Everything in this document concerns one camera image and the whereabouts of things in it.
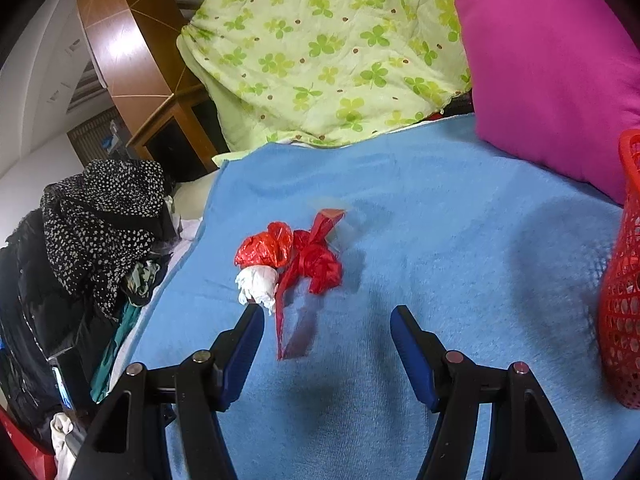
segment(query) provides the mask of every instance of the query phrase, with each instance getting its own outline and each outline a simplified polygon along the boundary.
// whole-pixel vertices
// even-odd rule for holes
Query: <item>red object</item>
[[[311,231],[293,233],[295,256],[280,277],[276,291],[276,337],[278,360],[284,357],[282,329],[284,322],[284,293],[296,284],[300,276],[311,278],[309,292],[322,294],[342,283],[342,264],[326,244],[326,236],[344,216],[341,209],[322,209],[314,220]]]
[[[54,480],[58,474],[55,457],[40,449],[33,440],[23,434],[1,406],[0,424],[33,476],[37,480]]]
[[[598,341],[605,375],[627,408],[640,408],[640,130],[620,137],[626,200],[618,241],[598,306]]]
[[[291,228],[284,222],[271,222],[266,231],[249,236],[242,242],[234,264],[241,269],[266,265],[277,269],[289,261],[293,246]]]

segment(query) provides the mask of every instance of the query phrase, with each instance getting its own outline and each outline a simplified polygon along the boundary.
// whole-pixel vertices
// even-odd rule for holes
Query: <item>crumpled red plastic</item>
[[[247,237],[240,245],[234,264],[241,269],[266,265],[278,269],[289,261],[293,233],[284,222],[271,222],[267,230]]]
[[[296,254],[280,277],[275,297],[278,360],[284,357],[282,330],[285,291],[295,285],[300,276],[311,278],[311,294],[322,294],[342,283],[342,264],[327,247],[325,238],[342,219],[344,213],[342,209],[322,209],[316,215],[311,231],[296,230],[293,233]]]

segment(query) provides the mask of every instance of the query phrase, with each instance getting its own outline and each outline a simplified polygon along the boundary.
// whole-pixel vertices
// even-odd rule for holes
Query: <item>basket rim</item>
[[[640,129],[625,130],[620,135],[618,153],[629,186],[633,187],[636,194],[640,196],[640,168],[636,165],[631,154],[631,145],[635,143],[640,144]]]

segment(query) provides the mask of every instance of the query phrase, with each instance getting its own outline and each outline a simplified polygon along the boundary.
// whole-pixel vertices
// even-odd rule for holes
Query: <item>black and white patterned cloth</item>
[[[149,160],[94,160],[44,190],[47,256],[72,296],[91,294],[115,320],[120,281],[158,237],[164,176]]]

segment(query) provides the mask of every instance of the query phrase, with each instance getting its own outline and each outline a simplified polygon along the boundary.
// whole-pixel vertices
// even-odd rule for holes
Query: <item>wooden furniture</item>
[[[175,46],[185,24],[175,1],[77,1],[129,146],[178,181],[214,170],[211,157],[228,149],[215,105]]]

